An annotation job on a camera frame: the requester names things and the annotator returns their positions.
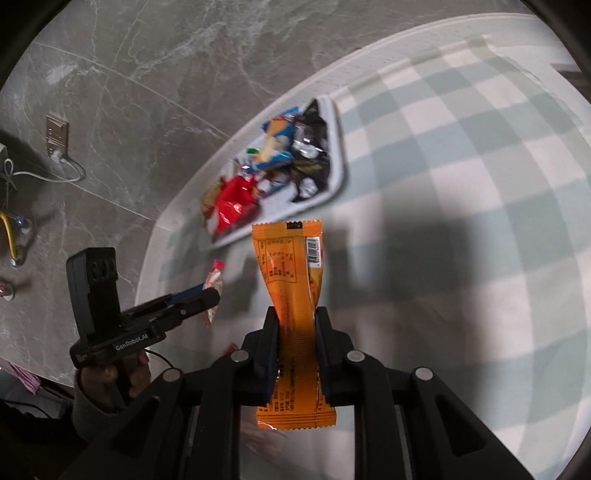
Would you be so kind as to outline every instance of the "wall outlet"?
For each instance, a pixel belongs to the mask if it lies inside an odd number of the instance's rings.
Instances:
[[[70,124],[51,115],[47,115],[47,155],[51,158],[59,158],[54,155],[56,151],[65,157],[68,153],[68,133]]]

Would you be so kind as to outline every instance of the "candy wrapper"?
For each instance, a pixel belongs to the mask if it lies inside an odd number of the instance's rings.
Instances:
[[[293,161],[294,156],[290,147],[293,142],[294,120],[297,115],[298,108],[293,107],[262,124],[266,135],[262,148],[251,159],[252,172],[282,167]]]
[[[203,283],[204,290],[213,287],[220,294],[220,297],[222,296],[222,287],[223,287],[222,271],[223,271],[223,269],[224,269],[223,262],[220,262],[219,260],[213,261],[212,268],[209,271],[209,273],[207,274],[207,278],[205,279],[205,282]],[[209,310],[200,314],[203,323],[207,327],[211,326],[211,324],[213,322],[213,318],[216,315],[216,312],[217,312],[217,305],[214,308],[209,309]]]
[[[290,176],[297,195],[292,201],[303,202],[325,191],[330,175],[327,126],[318,112],[318,100],[312,101],[294,127]]]
[[[290,182],[290,179],[288,168],[276,168],[275,170],[269,170],[263,173],[261,179],[256,184],[256,188],[260,192],[260,197],[266,198],[285,187]]]
[[[214,213],[207,223],[213,235],[219,235],[231,226],[248,222],[256,214],[258,191],[254,177],[235,176],[226,182],[214,201]]]
[[[222,191],[225,183],[225,179],[219,177],[201,196],[201,214],[203,216],[203,222],[206,222],[211,217],[215,208],[216,198]]]
[[[320,391],[314,311],[322,284],[322,223],[253,225],[252,242],[279,318],[279,373],[273,397],[259,408],[262,429],[302,429],[336,423]]]

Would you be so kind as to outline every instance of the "pink object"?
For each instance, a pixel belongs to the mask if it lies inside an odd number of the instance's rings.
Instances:
[[[39,387],[41,386],[41,381],[38,376],[12,362],[8,362],[8,365],[10,365],[14,375],[22,382],[29,392],[33,394],[37,393],[37,390],[39,390]]]
[[[203,289],[206,290],[207,288],[215,288],[217,290],[217,292],[220,294],[220,296],[222,295],[222,286],[223,286],[223,282],[222,282],[222,270],[224,269],[224,263],[220,262],[219,260],[214,260],[213,261],[213,265],[212,265],[212,269],[209,271],[207,278],[205,279],[205,283],[203,284]],[[215,306],[212,309],[209,309],[206,312],[203,312],[201,314],[201,318],[203,320],[203,323],[205,323],[205,325],[207,327],[209,327],[212,324],[213,321],[213,317],[215,317],[217,311],[217,306]]]

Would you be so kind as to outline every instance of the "checkered tablecloth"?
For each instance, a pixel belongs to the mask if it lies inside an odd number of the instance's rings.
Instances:
[[[586,126],[483,38],[332,99],[345,182],[300,216],[324,225],[320,304],[386,366],[433,368],[537,480],[553,480],[591,424]],[[183,325],[158,346],[188,370],[260,327],[270,304],[250,239],[199,251],[193,210],[164,246],[161,293],[200,283],[214,258],[226,283],[210,330]],[[245,450],[243,475],[352,478],[352,453],[339,453],[352,430],[339,409],[336,427],[288,432],[284,460]]]
[[[584,125],[484,38],[333,99],[358,285],[391,306],[396,348],[438,369],[537,479],[555,478],[591,421]]]

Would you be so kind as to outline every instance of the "white cable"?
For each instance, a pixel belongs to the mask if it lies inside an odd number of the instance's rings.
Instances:
[[[4,160],[4,174],[6,175],[7,178],[16,177],[17,175],[29,175],[30,177],[35,177],[36,179],[48,181],[50,183],[74,183],[75,181],[79,181],[82,179],[82,172],[78,169],[78,167],[76,167],[76,165],[75,165],[76,162],[70,161],[70,160],[63,158],[63,157],[61,157],[60,161],[62,163],[65,163],[66,165],[69,165],[74,170],[76,170],[77,176],[75,179],[55,180],[55,179],[48,179],[46,177],[42,177],[41,175],[37,175],[36,173],[33,173],[32,171],[26,171],[26,170],[14,171],[14,162],[10,158],[7,158],[6,160]]]

